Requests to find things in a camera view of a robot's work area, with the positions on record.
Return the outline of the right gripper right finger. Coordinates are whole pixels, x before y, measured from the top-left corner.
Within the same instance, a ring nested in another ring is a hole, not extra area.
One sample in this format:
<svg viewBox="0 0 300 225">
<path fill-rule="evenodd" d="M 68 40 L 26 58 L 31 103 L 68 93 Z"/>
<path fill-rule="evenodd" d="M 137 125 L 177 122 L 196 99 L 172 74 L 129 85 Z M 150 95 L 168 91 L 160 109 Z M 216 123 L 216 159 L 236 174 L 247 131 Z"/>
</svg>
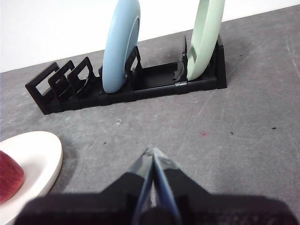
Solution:
<svg viewBox="0 0 300 225">
<path fill-rule="evenodd" d="M 158 205 L 171 214 L 176 225 L 193 224 L 194 203 L 209 192 L 188 177 L 160 149 L 154 147 L 152 152 Z"/>
</svg>

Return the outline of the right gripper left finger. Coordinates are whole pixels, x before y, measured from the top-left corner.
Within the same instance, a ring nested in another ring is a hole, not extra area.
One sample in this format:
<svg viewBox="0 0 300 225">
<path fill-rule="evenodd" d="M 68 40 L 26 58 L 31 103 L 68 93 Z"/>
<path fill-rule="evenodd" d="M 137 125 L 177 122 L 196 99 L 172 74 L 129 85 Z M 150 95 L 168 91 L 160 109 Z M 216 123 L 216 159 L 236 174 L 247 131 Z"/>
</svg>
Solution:
<svg viewBox="0 0 300 225">
<path fill-rule="evenodd" d="M 153 149 L 143 154 L 116 181 L 104 189 L 103 225 L 137 225 L 149 206 L 152 185 Z"/>
</svg>

